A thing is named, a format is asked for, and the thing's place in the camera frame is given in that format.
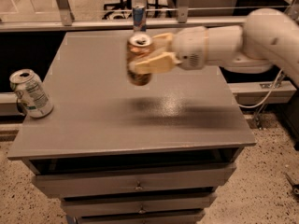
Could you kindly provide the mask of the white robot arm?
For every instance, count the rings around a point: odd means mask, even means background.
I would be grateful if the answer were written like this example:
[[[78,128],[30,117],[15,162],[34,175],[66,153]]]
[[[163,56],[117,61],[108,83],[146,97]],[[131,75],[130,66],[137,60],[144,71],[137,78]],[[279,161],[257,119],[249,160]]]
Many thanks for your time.
[[[128,61],[139,75],[217,65],[236,73],[262,73],[279,67],[299,84],[299,26],[271,8],[251,12],[241,25],[184,28],[156,36],[138,34],[131,43],[144,51]]]

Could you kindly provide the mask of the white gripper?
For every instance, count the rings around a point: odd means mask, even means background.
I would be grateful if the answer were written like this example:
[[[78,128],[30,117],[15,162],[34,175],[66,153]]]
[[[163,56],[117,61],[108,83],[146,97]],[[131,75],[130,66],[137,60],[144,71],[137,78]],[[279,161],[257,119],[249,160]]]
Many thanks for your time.
[[[200,70],[205,66],[208,32],[207,28],[185,28],[177,32],[163,33],[152,38],[156,49],[173,52],[162,52],[129,62],[129,70],[138,74],[160,74],[171,71],[175,66],[183,70]]]

